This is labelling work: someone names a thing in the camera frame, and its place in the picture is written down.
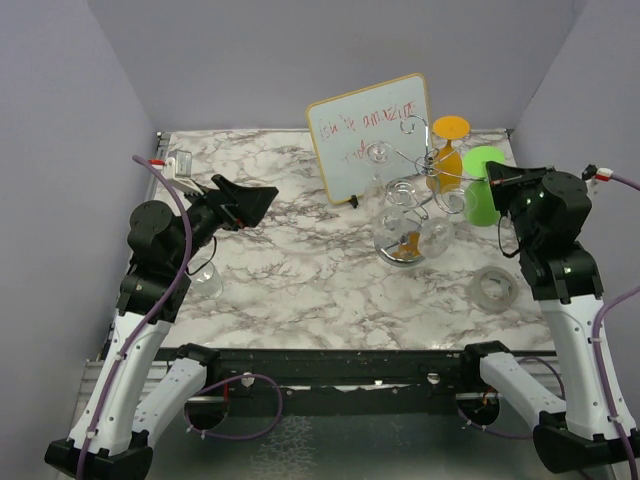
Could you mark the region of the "green plastic wine glass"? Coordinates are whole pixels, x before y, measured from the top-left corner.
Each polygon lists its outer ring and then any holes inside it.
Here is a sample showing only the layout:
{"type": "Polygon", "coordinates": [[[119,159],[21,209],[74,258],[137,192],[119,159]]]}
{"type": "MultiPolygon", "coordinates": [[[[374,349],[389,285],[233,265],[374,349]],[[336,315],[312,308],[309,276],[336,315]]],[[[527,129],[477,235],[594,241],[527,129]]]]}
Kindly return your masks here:
{"type": "Polygon", "coordinates": [[[496,210],[488,182],[487,163],[505,163],[502,150],[492,146],[479,146],[469,150],[462,158],[462,167],[472,181],[465,189],[465,218],[474,226],[489,227],[496,224],[500,213],[496,210]]]}

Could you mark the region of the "orange plastic wine glass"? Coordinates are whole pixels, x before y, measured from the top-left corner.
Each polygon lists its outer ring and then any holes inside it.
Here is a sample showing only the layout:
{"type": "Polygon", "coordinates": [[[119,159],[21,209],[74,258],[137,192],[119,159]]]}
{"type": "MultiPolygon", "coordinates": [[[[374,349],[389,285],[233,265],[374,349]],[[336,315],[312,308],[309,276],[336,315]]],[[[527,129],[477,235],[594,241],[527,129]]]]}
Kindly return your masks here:
{"type": "Polygon", "coordinates": [[[462,180],[462,160],[459,152],[454,148],[454,141],[464,141],[470,132],[469,122],[460,116],[444,116],[433,124],[436,136],[446,141],[434,159],[434,177],[426,179],[426,185],[433,193],[444,192],[460,186],[462,180]]]}

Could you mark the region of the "clear wine glass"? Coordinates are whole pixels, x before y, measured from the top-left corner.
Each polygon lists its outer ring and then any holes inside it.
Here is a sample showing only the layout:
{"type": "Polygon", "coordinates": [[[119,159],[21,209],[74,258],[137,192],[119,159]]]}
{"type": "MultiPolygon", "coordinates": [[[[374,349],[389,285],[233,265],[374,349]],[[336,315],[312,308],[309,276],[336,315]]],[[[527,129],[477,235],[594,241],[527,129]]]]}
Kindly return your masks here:
{"type": "Polygon", "coordinates": [[[363,205],[368,215],[374,217],[384,206],[386,183],[383,172],[392,165],[391,145],[383,141],[372,142],[366,146],[365,153],[372,177],[363,193],[363,205]]]}
{"type": "Polygon", "coordinates": [[[452,219],[460,216],[467,206],[465,190],[462,186],[445,186],[433,194],[433,203],[429,218],[422,223],[418,241],[420,254],[429,259],[443,255],[450,247],[454,237],[452,219]]]}
{"type": "Polygon", "coordinates": [[[187,273],[191,279],[191,288],[202,297],[218,298],[223,292],[223,281],[212,260],[200,265],[190,265],[187,273]]]}
{"type": "Polygon", "coordinates": [[[383,205],[376,217],[376,232],[390,240],[406,238],[417,231],[420,222],[412,218],[418,206],[416,188],[407,179],[389,182],[384,191],[383,205]]]}

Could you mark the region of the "clear wine glass back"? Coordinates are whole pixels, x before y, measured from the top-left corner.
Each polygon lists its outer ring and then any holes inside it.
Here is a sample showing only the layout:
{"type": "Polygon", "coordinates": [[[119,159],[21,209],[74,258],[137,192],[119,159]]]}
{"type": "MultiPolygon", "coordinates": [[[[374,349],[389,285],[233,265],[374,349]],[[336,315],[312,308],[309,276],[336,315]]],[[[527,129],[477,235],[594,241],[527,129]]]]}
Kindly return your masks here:
{"type": "Polygon", "coordinates": [[[417,231],[420,222],[412,218],[418,206],[416,188],[407,179],[389,182],[384,191],[383,205],[376,217],[376,232],[390,240],[406,238],[417,231]]]}

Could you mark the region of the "clear wine glass front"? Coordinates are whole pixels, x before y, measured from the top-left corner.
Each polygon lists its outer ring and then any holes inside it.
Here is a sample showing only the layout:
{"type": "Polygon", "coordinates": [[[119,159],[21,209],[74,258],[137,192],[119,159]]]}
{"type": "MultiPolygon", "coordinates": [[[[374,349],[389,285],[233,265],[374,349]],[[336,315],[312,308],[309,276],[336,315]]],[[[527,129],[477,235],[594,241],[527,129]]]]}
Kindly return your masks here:
{"type": "Polygon", "coordinates": [[[391,145],[383,141],[372,142],[366,146],[365,153],[372,177],[363,193],[363,205],[368,215],[374,217],[384,206],[386,183],[383,172],[392,165],[391,145]]]}

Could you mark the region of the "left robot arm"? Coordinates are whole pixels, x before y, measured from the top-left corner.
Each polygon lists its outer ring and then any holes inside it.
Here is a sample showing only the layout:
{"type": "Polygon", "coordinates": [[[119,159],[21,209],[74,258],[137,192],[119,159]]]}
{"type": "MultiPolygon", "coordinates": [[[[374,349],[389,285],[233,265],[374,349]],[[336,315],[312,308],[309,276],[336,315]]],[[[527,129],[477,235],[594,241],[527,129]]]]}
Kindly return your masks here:
{"type": "Polygon", "coordinates": [[[114,330],[102,370],[76,425],[49,444],[46,463],[75,479],[143,479],[154,447],[190,396],[214,392],[216,355],[187,345],[160,383],[142,393],[158,350],[191,285],[187,267],[219,229],[254,228],[278,195],[221,175],[176,210],[159,200],[130,217],[130,267],[120,284],[114,330]]]}

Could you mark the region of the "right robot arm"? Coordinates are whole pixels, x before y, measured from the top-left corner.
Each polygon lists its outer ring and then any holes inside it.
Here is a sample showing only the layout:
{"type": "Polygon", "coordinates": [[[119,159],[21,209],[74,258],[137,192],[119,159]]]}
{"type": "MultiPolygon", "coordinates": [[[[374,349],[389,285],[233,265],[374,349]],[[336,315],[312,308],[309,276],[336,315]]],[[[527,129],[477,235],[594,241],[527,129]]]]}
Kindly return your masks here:
{"type": "Polygon", "coordinates": [[[495,161],[486,171],[494,205],[515,230],[513,254],[549,326],[564,396],[551,394],[498,344],[460,365],[461,383],[472,391],[494,388],[527,423],[549,471],[625,462],[636,479],[639,428],[619,387],[604,319],[639,290],[605,302],[596,260],[578,241],[592,208],[589,181],[624,179],[595,165],[580,177],[495,161]]]}

